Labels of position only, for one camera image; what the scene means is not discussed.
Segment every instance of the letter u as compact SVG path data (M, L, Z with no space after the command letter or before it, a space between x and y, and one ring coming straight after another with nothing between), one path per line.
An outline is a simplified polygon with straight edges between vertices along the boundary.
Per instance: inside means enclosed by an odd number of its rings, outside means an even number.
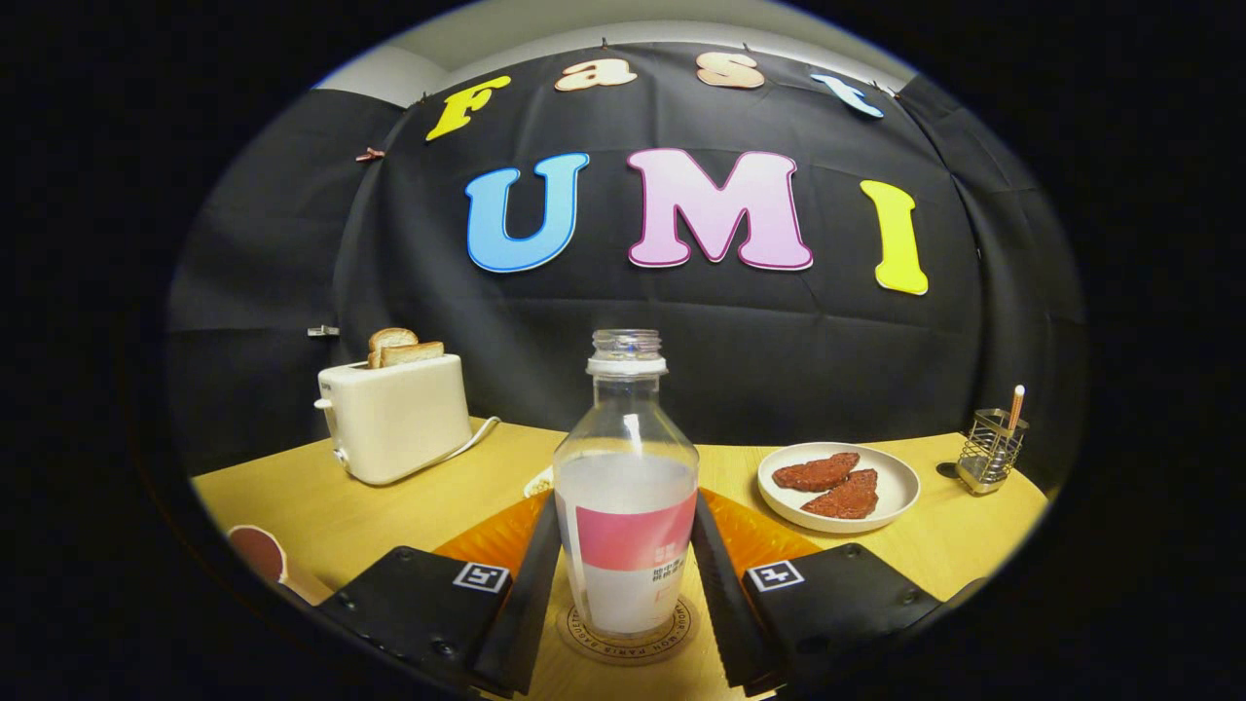
M588 153L562 153L536 164L546 178L545 220L527 238L506 233L506 198L520 179L516 168L485 173L467 183L467 254L495 273L515 273L543 265L571 243L576 232L576 176L588 164Z

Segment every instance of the black curtain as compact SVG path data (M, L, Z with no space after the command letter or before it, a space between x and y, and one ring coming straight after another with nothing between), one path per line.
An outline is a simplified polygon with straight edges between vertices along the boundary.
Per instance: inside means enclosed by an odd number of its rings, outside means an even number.
M315 375L333 364L334 260L365 166L402 108L313 90L213 188L186 239L168 303L166 376L192 474L328 437Z
M709 86L697 77L697 56L709 51L739 52L665 42L586 49L492 71L414 106L385 159L370 167L343 237L334 284L346 356L363 359L378 327L410 326L462 357L473 413L566 431L592 401L584 364L593 329L657 327L670 369L663 406L695 442L858 442L964 428L979 364L979 260L930 139L886 92L842 77L885 112L865 117L810 77L832 71L800 61L751 52L764 86ZM638 77L553 88L566 67L602 57L628 61ZM502 75L510 85L466 126L426 139L447 95ZM748 217L721 261L710 261L679 220L692 259L633 264L628 248L640 239L644 200L627 157L655 147L687 151L718 186L745 152L792 158L812 265L745 264L736 249ZM507 233L531 235L545 215L545 181L533 167L567 152L589 156L567 248L517 273L473 264L467 184L517 168ZM875 280L880 224L863 179L916 199L925 295Z
M952 173L982 253L974 407L1008 410L1013 387L1025 386L1022 416L1030 430L1018 469L1052 494L1077 459L1090 382L1087 313L1068 233L1025 164L952 96L917 76L898 101Z
M508 66L404 111L313 91L238 158L204 204L174 280L168 381L192 472L312 441L326 430L315 375L361 361L376 329L401 325L464 360L476 416L567 431L591 403L584 362L597 327L657 327L670 375L662 402L699 443L868 442L964 431L977 408L1028 388L1020 469L1052 491L1085 420L1085 318L1058 217L1023 163L977 118L918 76L898 96L836 76L883 111L862 116L812 73L750 52L765 85L709 86L703 44L586 49ZM563 68L623 59L638 77L559 92ZM471 121L429 141L446 96L496 76ZM368 146L384 159L361 164ZM640 238L635 151L688 152L724 186L745 152L796 162L802 270L745 264L744 217L720 261L687 222L682 265L628 259ZM574 235L548 263L486 270L467 254L475 178L513 167L506 228L546 214L543 158L583 152ZM875 280L873 202L906 191L922 295ZM308 336L328 324L340 336Z

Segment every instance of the ceiling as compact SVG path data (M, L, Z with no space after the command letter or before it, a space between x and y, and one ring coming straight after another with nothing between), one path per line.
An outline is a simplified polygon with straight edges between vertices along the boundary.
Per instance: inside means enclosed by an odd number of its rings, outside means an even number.
M916 73L895 56L817 16L768 0L483 0L397 34L386 44L455 71L507 49L566 31L674 20L734 25L789 36L905 81Z

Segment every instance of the white toaster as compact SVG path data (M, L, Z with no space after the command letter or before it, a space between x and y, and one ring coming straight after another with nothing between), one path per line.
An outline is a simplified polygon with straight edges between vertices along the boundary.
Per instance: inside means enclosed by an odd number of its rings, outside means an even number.
M320 400L333 453L366 484L389 484L467 443L471 422L459 356L369 369L320 371Z

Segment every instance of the letter m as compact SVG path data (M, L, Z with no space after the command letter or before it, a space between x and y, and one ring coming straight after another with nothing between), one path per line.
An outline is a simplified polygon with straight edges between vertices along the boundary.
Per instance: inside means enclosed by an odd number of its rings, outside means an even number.
M786 156L750 151L736 161L723 187L679 148L637 151L627 159L640 171L644 188L644 229L628 258L647 268L687 263L692 247L679 239L677 215L711 261L726 255L735 229L749 214L749 238L739 256L755 268L799 270L814 263L800 239L791 174L796 162Z

